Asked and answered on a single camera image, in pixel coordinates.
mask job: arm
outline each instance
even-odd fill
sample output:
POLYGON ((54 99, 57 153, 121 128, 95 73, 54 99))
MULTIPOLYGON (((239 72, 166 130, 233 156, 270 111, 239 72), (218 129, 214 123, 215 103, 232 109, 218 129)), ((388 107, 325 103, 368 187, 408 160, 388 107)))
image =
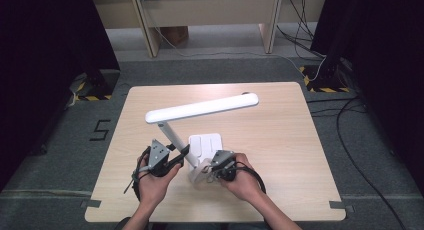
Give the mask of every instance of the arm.
MULTIPOLYGON (((245 154, 237 153, 236 161, 253 169, 245 154)), ((256 179, 245 171, 237 171, 232 182, 220 180, 221 184, 236 197, 250 203, 268 222, 272 229, 300 229, 275 203, 259 188, 256 179)))
MULTIPOLYGON (((146 165, 146 156, 141 166, 146 165)), ((160 202, 165 198, 168 185, 171 180, 177 175, 178 170, 181 168, 181 164, 175 165, 169 173, 163 177, 154 177, 152 175, 146 175, 140 179, 139 190, 140 190, 140 204, 134 215, 130 218, 123 230, 143 230, 153 211, 159 205, 160 202)))

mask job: person's left hand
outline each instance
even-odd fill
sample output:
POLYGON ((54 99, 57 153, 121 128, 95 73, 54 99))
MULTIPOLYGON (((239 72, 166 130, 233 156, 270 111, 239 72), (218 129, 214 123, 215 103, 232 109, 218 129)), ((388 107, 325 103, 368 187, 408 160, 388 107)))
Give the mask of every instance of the person's left hand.
MULTIPOLYGON (((149 155, 146 155, 141 160, 141 167, 146 166, 146 159, 149 155)), ((140 179, 138 188, 140 192, 140 203, 153 204, 157 206, 165 198, 168 185, 171 180, 177 175, 178 170, 181 168, 181 164, 176 164, 167 175, 163 177, 155 177, 148 174, 140 179)), ((146 172, 139 173, 138 177, 145 175, 146 172)))

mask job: gray carpet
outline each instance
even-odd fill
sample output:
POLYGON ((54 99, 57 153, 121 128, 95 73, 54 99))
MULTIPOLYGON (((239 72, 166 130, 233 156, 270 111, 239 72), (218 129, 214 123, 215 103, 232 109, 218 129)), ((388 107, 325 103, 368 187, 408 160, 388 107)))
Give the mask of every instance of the gray carpet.
MULTIPOLYGON (((298 66, 309 63, 293 59, 298 66)), ((48 153, 25 159, 0 195, 0 229, 113 229, 116 223, 88 223, 81 204, 90 198, 126 94, 132 86, 303 80, 285 59, 212 59, 122 62, 109 101, 77 102, 63 112, 46 143, 48 153), (95 133, 98 120, 108 129, 95 133)), ((351 98, 350 93, 310 93, 307 101, 351 98)), ((311 102, 310 111, 340 109, 346 101, 311 102)), ((424 229, 424 201, 407 169, 390 151, 384 134, 360 100, 340 117, 340 132, 356 164, 393 206, 407 229, 424 229)), ((338 111, 313 113, 336 185, 349 207, 341 222, 299 222, 304 229, 400 229, 396 218, 353 167, 337 136, 338 111)))

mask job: table top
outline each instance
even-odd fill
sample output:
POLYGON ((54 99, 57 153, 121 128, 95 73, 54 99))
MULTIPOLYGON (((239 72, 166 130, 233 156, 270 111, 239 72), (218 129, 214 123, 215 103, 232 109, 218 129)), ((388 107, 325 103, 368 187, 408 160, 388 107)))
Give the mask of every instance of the table top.
MULTIPOLYGON (((115 129, 88 207, 89 222, 118 222, 132 216, 138 200, 130 188, 137 157, 157 139, 169 140, 155 124, 145 122, 150 110, 256 93, 259 104, 212 115, 171 121, 187 143, 190 135, 219 133, 225 150, 245 153, 262 177, 267 194, 294 221, 343 220, 344 209, 300 86, 292 82, 133 87, 115 129)), ((178 155, 171 153, 170 158, 178 155)), ((262 216, 218 182, 193 186, 186 162, 170 183, 151 222, 249 222, 262 216)))

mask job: desk lamp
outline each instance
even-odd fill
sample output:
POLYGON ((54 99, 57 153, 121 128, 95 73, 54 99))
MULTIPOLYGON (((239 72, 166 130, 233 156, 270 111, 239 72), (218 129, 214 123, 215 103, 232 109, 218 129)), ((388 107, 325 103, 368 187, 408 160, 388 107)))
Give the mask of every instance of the desk lamp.
MULTIPOLYGON (((165 136, 181 152, 187 145, 171 128, 169 121, 256 106, 258 103, 259 99, 256 94, 243 93, 233 97, 149 111, 145 119, 149 124, 157 124, 165 136)), ((190 164, 190 180, 195 182, 204 173, 202 166, 209 165, 211 159, 215 159, 215 154, 222 150, 221 135, 218 133, 192 135, 189 137, 189 144, 190 150, 185 158, 190 164)))

